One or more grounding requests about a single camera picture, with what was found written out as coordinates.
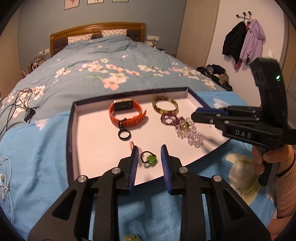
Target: shallow white tray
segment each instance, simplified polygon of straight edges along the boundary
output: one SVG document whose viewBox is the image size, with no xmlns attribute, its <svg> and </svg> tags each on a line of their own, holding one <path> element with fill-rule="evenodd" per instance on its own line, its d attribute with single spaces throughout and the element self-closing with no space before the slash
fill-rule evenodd
<svg viewBox="0 0 296 241">
<path fill-rule="evenodd" d="M 118 138 L 119 129 L 111 123 L 109 118 L 108 109 L 114 99 L 87 104 L 81 104 L 83 101 L 80 101 L 79 105 L 74 105 L 72 118 L 70 118 L 70 122 L 73 123 L 68 129 L 72 133 L 68 135 L 67 140 L 69 152 L 67 162 L 70 161 L 69 155 L 72 156 L 72 163 L 68 163 L 68 172 L 73 169 L 73 176 L 69 175 L 69 178 L 75 180 L 80 175 L 86 175 L 89 178 L 101 176 L 107 170 L 116 167 L 120 159 L 131 155 L 130 141 L 133 141 L 140 153 L 150 151 L 157 155 L 158 160 L 155 166 L 147 167 L 147 164 L 142 164 L 139 159 L 135 181 L 135 185 L 138 185 L 163 176 L 160 159 L 160 148 L 163 144 L 166 144 L 171 156 L 178 157 L 182 165 L 186 166 L 228 140 L 213 125 L 196 123 L 197 131 L 203 136 L 204 142 L 199 148 L 190 146 L 187 138 L 178 138 L 173 126 L 161 123 L 161 115 L 152 107 L 152 100 L 156 96 L 175 99 L 179 106 L 178 117 L 190 117 L 198 107 L 202 107 L 186 88 L 184 91 L 133 96 L 132 98 L 141 104 L 142 109 L 147 110 L 147 116 L 142 123 L 130 128 L 131 139 L 122 141 Z M 158 102 L 157 105 L 167 110 L 174 109 L 173 104 L 166 101 Z M 130 118 L 135 115 L 138 115 L 136 110 L 122 111 L 116 113 L 116 118 Z"/>
</svg>

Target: person's hand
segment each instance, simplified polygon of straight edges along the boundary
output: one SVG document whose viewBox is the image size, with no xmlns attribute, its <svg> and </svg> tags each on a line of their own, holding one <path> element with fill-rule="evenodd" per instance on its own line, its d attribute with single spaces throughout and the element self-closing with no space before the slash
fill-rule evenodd
<svg viewBox="0 0 296 241">
<path fill-rule="evenodd" d="M 263 160 L 269 163 L 279 162 L 280 165 L 276 174 L 281 174 L 293 164 L 295 157 L 293 147 L 290 145 L 284 145 L 277 150 L 268 151 L 264 155 L 256 146 L 253 146 L 252 155 L 254 170 L 257 175 L 264 172 Z"/>
</svg>

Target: watch face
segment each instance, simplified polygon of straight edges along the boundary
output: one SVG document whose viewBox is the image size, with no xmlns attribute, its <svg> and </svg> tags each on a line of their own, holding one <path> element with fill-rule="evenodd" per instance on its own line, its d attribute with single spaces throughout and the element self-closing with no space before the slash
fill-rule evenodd
<svg viewBox="0 0 296 241">
<path fill-rule="evenodd" d="M 130 110 L 133 108 L 132 98 L 115 100 L 113 103 L 114 103 L 114 111 Z"/>
</svg>

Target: finger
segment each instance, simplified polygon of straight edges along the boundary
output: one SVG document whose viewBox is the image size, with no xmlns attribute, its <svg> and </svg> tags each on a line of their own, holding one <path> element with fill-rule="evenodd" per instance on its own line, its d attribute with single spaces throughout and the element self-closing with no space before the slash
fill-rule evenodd
<svg viewBox="0 0 296 241">
<path fill-rule="evenodd" d="M 263 162 L 263 154 L 261 153 L 261 151 L 259 151 L 258 147 L 253 146 L 252 155 L 253 155 L 253 160 L 257 164 L 259 164 L 259 165 L 262 164 L 262 162 Z"/>
<path fill-rule="evenodd" d="M 282 162 L 289 159 L 288 145 L 281 146 L 277 150 L 268 151 L 263 155 L 263 159 L 269 163 Z"/>
<path fill-rule="evenodd" d="M 257 175 L 261 175 L 264 172 L 264 165 L 258 165 L 257 163 L 254 162 L 254 171 Z"/>
</svg>

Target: wooden headboard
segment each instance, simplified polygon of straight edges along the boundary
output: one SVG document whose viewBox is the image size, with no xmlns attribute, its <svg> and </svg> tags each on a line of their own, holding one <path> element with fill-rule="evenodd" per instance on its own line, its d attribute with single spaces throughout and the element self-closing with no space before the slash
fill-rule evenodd
<svg viewBox="0 0 296 241">
<path fill-rule="evenodd" d="M 145 23 L 97 23 L 84 25 L 76 28 L 66 29 L 55 34 L 50 35 L 50 54 L 54 56 L 68 45 L 68 37 L 93 34 L 92 39 L 101 38 L 102 30 L 126 28 L 127 37 L 133 41 L 144 42 L 145 37 Z"/>
</svg>

